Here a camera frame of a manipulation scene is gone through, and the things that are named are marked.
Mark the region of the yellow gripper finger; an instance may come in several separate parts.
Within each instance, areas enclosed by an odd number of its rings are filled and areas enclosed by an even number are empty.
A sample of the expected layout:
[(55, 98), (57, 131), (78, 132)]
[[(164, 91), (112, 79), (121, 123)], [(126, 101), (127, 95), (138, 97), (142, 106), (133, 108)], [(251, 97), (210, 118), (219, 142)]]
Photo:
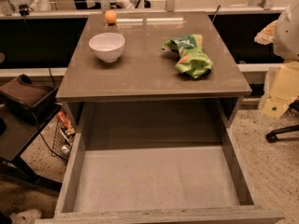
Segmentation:
[(273, 42), (277, 21), (272, 21), (266, 25), (255, 37), (254, 41), (258, 44), (268, 45)]

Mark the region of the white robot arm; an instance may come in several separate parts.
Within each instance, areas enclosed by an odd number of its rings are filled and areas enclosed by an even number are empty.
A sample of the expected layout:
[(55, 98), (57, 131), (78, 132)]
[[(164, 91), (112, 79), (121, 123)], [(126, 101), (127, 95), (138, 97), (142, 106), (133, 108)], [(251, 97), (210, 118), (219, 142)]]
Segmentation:
[(274, 53), (284, 60), (299, 60), (299, 0), (292, 0), (278, 19), (265, 26), (254, 41), (273, 45)]

